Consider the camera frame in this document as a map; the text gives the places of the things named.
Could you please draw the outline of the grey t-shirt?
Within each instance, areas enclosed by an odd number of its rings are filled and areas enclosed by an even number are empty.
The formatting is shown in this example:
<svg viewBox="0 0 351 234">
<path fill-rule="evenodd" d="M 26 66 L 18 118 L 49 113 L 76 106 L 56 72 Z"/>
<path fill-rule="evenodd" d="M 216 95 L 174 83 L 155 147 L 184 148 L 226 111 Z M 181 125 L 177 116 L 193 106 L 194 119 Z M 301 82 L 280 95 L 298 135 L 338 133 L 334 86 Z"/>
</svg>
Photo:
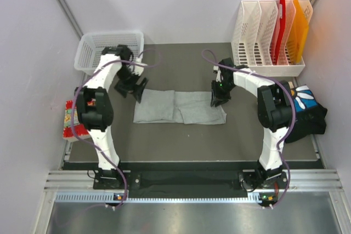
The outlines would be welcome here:
<svg viewBox="0 0 351 234">
<path fill-rule="evenodd" d="M 133 122 L 219 125 L 227 122 L 222 107 L 212 107 L 211 92 L 146 89 L 136 103 Z"/>
</svg>

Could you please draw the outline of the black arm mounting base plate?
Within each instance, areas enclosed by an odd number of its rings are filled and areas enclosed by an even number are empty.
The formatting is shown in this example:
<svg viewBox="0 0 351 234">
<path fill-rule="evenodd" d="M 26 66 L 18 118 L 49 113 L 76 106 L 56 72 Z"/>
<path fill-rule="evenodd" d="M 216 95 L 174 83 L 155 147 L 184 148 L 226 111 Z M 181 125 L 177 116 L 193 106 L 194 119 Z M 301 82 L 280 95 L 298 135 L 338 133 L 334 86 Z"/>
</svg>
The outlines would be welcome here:
<svg viewBox="0 0 351 234">
<path fill-rule="evenodd" d="M 257 189 L 276 191 L 286 187 L 285 173 L 263 180 L 255 172 L 242 171 L 146 171 L 126 173 L 125 179 L 96 177 L 94 189 L 127 189 L 131 196 L 229 195 Z"/>
</svg>

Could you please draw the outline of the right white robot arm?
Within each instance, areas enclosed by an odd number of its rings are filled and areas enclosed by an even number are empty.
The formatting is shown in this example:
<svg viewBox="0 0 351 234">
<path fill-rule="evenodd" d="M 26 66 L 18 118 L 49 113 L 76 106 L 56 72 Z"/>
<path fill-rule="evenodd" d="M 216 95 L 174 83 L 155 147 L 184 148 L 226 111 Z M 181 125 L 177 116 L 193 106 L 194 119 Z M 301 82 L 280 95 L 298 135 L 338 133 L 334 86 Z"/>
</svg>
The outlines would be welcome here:
<svg viewBox="0 0 351 234">
<path fill-rule="evenodd" d="M 264 129 L 262 152 L 254 173 L 241 173 L 239 179 L 248 192 L 270 187 L 282 175 L 284 139 L 291 132 L 296 116 L 290 86 L 261 76 L 245 65 L 235 66 L 231 58 L 216 63 L 213 72 L 216 78 L 211 83 L 212 107 L 227 103 L 235 87 L 257 98 L 257 116 Z"/>
</svg>

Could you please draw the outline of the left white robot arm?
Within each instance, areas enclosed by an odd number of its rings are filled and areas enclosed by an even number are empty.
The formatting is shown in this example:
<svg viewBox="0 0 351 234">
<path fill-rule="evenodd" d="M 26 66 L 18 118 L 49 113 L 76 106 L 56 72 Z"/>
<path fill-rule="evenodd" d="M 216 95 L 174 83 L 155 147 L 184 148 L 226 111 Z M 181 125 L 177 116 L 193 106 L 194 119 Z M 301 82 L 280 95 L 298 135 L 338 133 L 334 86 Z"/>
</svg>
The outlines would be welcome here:
<svg viewBox="0 0 351 234">
<path fill-rule="evenodd" d="M 146 67 L 142 59 L 135 57 L 127 45 L 105 47 L 94 73 L 81 88 L 75 90 L 78 121 L 88 131 L 98 155 L 98 168 L 94 170 L 94 189 L 121 189 L 126 185 L 112 139 L 114 110 L 108 91 L 117 77 L 118 82 L 114 89 L 123 98 L 131 94 L 136 102 L 141 102 L 148 79 L 140 76 Z"/>
</svg>

